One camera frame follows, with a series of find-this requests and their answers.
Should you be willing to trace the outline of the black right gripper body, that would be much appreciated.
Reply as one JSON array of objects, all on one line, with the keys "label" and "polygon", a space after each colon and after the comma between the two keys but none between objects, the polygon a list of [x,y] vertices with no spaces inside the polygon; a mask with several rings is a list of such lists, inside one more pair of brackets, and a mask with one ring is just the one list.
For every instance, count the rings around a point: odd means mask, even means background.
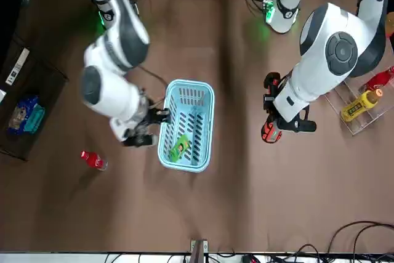
[{"label": "black right gripper body", "polygon": [[138,116],[140,119],[138,131],[147,131],[149,126],[161,123],[157,111],[158,109],[153,107],[153,101],[151,99],[148,97],[142,97],[139,103],[138,111]]}]

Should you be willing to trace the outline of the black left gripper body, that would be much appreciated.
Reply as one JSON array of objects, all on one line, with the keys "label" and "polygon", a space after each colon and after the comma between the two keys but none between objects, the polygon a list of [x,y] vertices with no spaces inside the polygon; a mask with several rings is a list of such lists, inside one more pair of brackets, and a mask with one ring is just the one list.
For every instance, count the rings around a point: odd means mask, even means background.
[{"label": "black left gripper body", "polygon": [[278,72],[269,72],[263,82],[267,91],[263,95],[263,109],[268,113],[268,122],[281,118],[291,122],[291,72],[281,77]]}]

